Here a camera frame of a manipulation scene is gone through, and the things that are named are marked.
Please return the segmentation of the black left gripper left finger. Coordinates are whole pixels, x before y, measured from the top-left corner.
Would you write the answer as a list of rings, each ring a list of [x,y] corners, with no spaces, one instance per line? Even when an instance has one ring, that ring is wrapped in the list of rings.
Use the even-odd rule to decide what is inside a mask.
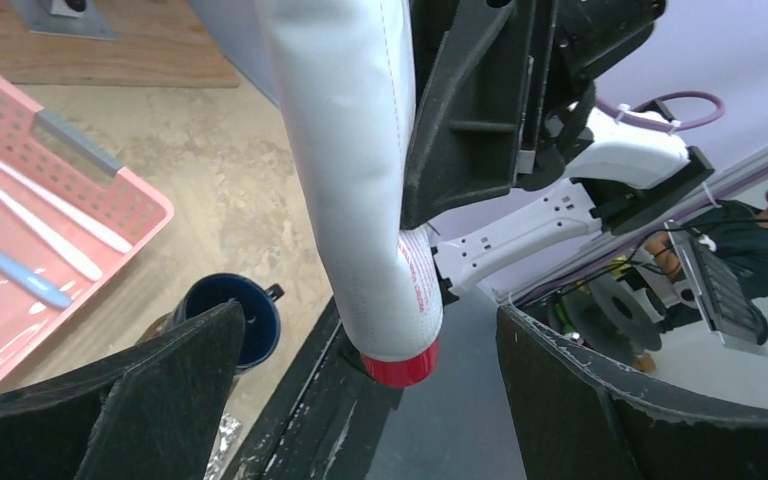
[[[242,334],[225,303],[0,395],[0,479],[200,479]]]

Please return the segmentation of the oval wooden tray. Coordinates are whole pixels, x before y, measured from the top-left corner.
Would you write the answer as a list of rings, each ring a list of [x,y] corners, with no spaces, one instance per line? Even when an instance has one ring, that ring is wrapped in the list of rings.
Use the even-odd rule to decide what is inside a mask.
[[[149,327],[138,338],[135,344],[139,345],[151,339],[157,338],[168,330],[172,329],[174,326],[175,314],[173,312],[169,312],[163,316],[160,316],[149,325]]]

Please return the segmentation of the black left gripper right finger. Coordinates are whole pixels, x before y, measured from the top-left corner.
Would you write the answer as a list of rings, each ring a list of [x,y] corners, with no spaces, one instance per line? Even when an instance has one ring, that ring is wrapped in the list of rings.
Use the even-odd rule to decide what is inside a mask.
[[[510,306],[496,344],[531,479],[768,479],[768,409],[662,382]]]

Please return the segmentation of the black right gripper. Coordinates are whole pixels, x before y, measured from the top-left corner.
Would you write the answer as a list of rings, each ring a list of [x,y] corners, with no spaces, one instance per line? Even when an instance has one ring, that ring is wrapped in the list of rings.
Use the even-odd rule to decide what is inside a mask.
[[[414,1],[419,95],[401,227],[413,229],[514,187],[564,172],[578,126],[546,131],[554,113],[645,42],[662,1]]]

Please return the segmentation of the pink plastic basket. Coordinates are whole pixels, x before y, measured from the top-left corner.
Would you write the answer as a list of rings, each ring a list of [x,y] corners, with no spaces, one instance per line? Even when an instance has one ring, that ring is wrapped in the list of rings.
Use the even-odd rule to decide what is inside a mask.
[[[169,200],[19,88],[0,76],[0,160],[76,206],[133,245],[119,253],[0,171],[0,187],[90,257],[91,281],[0,202],[0,251],[69,295],[48,306],[0,273],[0,383],[114,278],[172,219]]]

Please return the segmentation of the blue toothbrush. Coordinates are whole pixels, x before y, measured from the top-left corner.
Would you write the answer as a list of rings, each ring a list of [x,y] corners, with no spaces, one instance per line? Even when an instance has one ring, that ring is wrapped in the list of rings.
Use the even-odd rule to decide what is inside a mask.
[[[0,251],[0,273],[48,306],[64,310],[72,304],[71,297],[59,287],[2,251]]]

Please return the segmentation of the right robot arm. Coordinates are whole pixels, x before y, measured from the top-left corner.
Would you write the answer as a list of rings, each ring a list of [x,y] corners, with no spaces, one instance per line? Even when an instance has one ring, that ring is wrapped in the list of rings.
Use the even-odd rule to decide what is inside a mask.
[[[413,1],[418,98],[401,226],[507,195],[538,199],[432,250],[454,302],[495,272],[596,232],[661,217],[712,166],[658,103],[599,102],[596,79],[638,49],[662,1]]]

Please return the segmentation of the dark blue mug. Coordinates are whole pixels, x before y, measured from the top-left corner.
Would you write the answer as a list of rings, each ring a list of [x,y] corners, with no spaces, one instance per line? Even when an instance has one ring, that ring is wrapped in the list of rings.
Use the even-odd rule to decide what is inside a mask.
[[[277,348],[281,319],[276,302],[284,294],[278,283],[263,287],[242,275],[214,273],[196,281],[173,308],[173,328],[216,306],[237,304],[236,329],[242,334],[234,373],[238,378],[265,362]]]

